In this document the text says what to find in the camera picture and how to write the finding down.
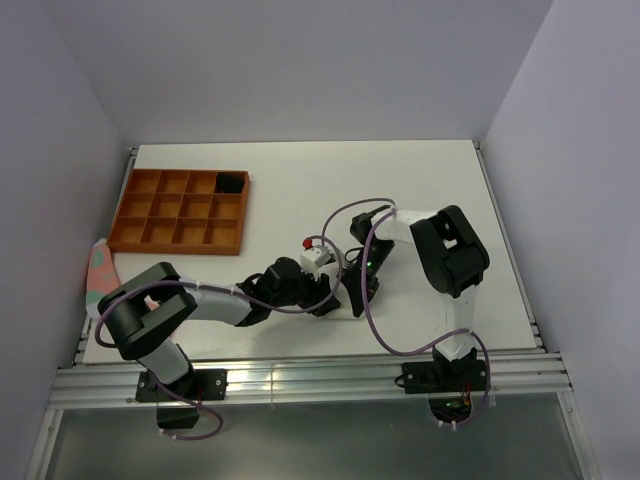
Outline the orange compartment tray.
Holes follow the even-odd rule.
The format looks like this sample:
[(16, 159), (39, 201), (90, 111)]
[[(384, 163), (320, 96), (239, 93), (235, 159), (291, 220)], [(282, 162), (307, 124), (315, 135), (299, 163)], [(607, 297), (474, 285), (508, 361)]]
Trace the orange compartment tray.
[[(218, 172), (243, 172), (243, 192), (215, 193)], [(246, 171), (135, 169), (107, 245), (121, 253), (237, 256), (249, 191)]]

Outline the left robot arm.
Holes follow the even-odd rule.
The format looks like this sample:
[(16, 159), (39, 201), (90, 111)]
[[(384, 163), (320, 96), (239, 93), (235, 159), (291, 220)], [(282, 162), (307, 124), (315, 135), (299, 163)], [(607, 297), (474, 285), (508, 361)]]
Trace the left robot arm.
[(183, 322), (249, 327), (289, 306), (295, 314), (325, 316), (341, 308), (336, 291), (327, 274), (306, 273), (288, 257), (230, 287), (197, 286), (160, 262), (103, 297), (98, 312), (121, 357), (145, 366), (170, 398), (183, 399), (195, 386), (191, 362), (171, 340)]

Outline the aluminium rail frame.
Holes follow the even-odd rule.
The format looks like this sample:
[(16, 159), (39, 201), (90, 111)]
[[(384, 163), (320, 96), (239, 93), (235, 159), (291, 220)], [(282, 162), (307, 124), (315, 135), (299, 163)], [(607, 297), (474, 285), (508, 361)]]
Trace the aluminium rail frame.
[(80, 363), (56, 374), (32, 479), (598, 479), (559, 353), (497, 350), (480, 414), (449, 432), (428, 396), (392, 379), (390, 355), (223, 361), (223, 433), (164, 440), (133, 401), (138, 368)]

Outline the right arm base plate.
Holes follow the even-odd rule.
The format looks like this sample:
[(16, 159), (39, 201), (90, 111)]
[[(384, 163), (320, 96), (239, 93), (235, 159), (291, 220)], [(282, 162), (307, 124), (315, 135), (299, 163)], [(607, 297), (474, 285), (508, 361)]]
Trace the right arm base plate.
[(403, 363), (396, 384), (406, 394), (456, 394), (482, 392), (488, 380), (489, 373), (482, 360), (433, 360)]

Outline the pink patterned sock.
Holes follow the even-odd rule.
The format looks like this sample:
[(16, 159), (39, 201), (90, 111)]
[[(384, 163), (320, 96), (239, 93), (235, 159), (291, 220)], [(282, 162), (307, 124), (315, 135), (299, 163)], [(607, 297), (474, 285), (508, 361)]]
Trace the pink patterned sock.
[(107, 240), (102, 238), (93, 245), (87, 268), (85, 305), (90, 319), (100, 318), (99, 302), (120, 286), (111, 250)]

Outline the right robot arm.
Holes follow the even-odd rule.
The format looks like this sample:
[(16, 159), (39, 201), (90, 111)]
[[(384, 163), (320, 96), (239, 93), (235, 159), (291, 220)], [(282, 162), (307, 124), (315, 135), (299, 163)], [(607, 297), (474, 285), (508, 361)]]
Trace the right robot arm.
[(490, 266), (489, 254), (462, 210), (450, 205), (437, 212), (382, 206), (352, 218), (351, 235), (362, 245), (342, 276), (355, 317), (368, 313), (379, 288), (377, 273), (397, 242), (415, 247), (429, 284), (445, 308), (436, 335), (435, 383), (452, 390), (468, 374), (463, 359), (475, 349), (472, 335), (477, 287)]

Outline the black sock white stripes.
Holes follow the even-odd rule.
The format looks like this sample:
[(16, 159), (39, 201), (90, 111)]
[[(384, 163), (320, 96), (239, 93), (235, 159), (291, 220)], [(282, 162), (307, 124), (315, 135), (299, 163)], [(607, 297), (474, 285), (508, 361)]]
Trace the black sock white stripes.
[(217, 194), (241, 194), (245, 186), (243, 172), (218, 172), (214, 192)]

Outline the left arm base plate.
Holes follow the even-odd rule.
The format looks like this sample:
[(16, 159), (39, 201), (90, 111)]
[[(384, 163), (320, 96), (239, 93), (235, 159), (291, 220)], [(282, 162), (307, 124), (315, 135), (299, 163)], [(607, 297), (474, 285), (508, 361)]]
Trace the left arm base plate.
[[(196, 369), (173, 384), (165, 386), (170, 392), (190, 401), (221, 401), (225, 398), (226, 387), (225, 369)], [(139, 375), (135, 401), (158, 403), (175, 401), (175, 398), (158, 386), (151, 372), (144, 371)]]

